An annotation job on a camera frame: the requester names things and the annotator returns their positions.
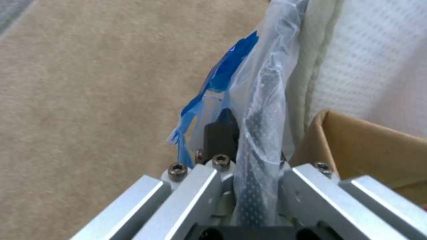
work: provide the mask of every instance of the cardboard box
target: cardboard box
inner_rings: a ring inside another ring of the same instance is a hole
[[[320,112],[290,164],[328,163],[341,179],[370,175],[427,204],[427,140],[333,111]]]

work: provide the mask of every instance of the beige carpet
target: beige carpet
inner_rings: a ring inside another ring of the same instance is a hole
[[[143,174],[266,0],[35,0],[0,38],[0,238],[71,237]]]

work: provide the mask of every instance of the plastic bag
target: plastic bag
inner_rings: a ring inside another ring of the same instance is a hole
[[[193,118],[197,117],[197,124],[190,140],[190,148],[193,151],[202,148],[205,125],[215,121],[218,117],[222,110],[224,91],[230,83],[231,76],[257,41],[256,32],[238,41],[212,68],[199,94],[182,110],[177,127],[168,137],[168,141],[171,144],[177,145],[179,162],[186,164],[190,168],[193,167],[185,133],[190,127]]]
[[[285,88],[298,60],[298,33],[307,0],[274,0],[254,50],[239,66],[225,105],[240,128],[234,173],[237,225],[274,225],[277,216]]]

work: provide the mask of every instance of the blue plastic bag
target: blue plastic bag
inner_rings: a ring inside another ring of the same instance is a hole
[[[181,118],[177,127],[168,137],[171,144],[177,145],[178,161],[188,167],[193,167],[190,152],[185,140],[194,117],[197,117],[193,135],[190,140],[192,150],[196,150],[203,143],[203,129],[206,124],[215,121],[221,112],[224,91],[227,89],[231,76],[239,67],[243,59],[251,52],[258,41],[257,32],[240,39],[222,59],[211,69],[206,77],[199,94],[182,109]]]

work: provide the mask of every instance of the white quilted fabric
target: white quilted fabric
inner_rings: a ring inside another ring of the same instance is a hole
[[[343,1],[308,82],[304,126],[332,108],[426,138],[426,40],[425,0]]]

